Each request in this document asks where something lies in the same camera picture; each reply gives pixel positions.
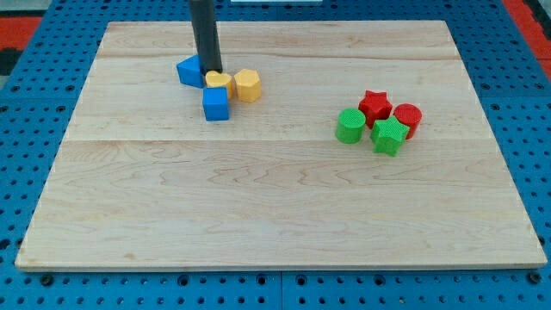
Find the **green block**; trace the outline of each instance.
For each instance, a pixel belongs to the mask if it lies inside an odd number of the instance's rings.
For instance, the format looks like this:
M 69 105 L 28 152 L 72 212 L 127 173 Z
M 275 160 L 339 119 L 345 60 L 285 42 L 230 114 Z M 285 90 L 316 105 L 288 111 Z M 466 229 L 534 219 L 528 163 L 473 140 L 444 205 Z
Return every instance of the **green block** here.
M 335 136 L 346 144 L 354 144 L 362 138 L 365 115 L 357 108 L 347 108 L 338 115 Z
M 399 148 L 406 141 L 410 128 L 398 121 L 396 116 L 386 120 L 375 121 L 371 140 L 375 144 L 373 152 L 384 152 L 390 156 L 396 156 Z

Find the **blue cube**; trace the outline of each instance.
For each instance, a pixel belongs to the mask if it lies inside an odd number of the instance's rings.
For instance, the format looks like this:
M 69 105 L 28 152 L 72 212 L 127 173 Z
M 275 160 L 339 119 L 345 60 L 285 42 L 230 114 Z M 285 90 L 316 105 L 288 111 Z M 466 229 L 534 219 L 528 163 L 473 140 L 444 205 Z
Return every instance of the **blue cube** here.
M 197 88 L 203 88 L 203 75 L 199 66 L 199 55 L 193 55 L 176 65 L 180 83 Z
M 227 102 L 226 87 L 203 89 L 203 109 L 207 121 L 229 120 L 230 108 Z

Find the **toy block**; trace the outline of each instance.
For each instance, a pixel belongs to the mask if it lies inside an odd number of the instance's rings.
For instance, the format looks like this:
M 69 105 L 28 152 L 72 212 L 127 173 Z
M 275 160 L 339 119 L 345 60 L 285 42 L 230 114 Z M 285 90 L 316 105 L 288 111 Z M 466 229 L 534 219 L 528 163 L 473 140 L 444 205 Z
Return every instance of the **toy block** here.
M 347 108 L 338 115 L 335 136 L 346 144 L 354 144 L 362 138 L 365 115 L 357 108 Z
M 421 122 L 421 118 L 423 117 L 421 110 L 413 104 L 402 103 L 394 109 L 393 114 L 399 122 L 410 128 L 406 139 L 411 139 L 417 130 L 419 122 Z
M 227 99 L 233 97 L 233 78 L 227 73 L 218 73 L 217 71 L 209 71 L 205 74 L 205 82 L 207 87 L 226 87 Z
M 203 76 L 199 65 L 199 56 L 193 55 L 176 65 L 180 83 L 189 86 L 203 88 Z
M 371 140 L 375 143 L 373 152 L 384 152 L 396 156 L 399 148 L 406 141 L 410 128 L 398 121 L 396 116 L 386 120 L 377 120 L 373 125 Z
M 227 121 L 230 108 L 227 102 L 226 87 L 203 89 L 203 109 L 207 121 Z
M 360 101 L 358 109 L 365 114 L 366 123 L 369 129 L 372 129 L 375 121 L 385 120 L 390 116 L 393 105 L 388 101 L 386 91 L 366 90 L 365 97 Z
M 242 102 L 255 102 L 262 95 L 260 77 L 255 70 L 243 69 L 234 76 L 238 99 Z

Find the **blue pegboard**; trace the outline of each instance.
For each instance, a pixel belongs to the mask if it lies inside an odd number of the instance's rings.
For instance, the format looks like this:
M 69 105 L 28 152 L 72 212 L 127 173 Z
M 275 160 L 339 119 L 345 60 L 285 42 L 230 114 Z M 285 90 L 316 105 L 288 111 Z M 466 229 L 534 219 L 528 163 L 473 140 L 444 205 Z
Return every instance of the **blue pegboard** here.
M 445 20 L 551 256 L 551 85 L 499 0 L 231 6 L 222 21 Z M 188 20 L 183 0 L 54 0 L 0 92 L 0 309 L 551 308 L 551 269 L 26 274 L 14 266 L 110 21 Z

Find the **wood grain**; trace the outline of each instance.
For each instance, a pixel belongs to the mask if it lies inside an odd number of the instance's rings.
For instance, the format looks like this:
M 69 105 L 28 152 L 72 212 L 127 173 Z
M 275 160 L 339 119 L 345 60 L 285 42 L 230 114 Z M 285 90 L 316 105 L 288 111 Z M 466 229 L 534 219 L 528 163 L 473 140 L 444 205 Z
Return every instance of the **wood grain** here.
M 112 22 L 16 265 L 450 270 L 547 262 L 444 22 L 221 22 L 263 96 L 206 122 L 187 22 Z M 397 158 L 334 138 L 366 89 L 413 102 Z

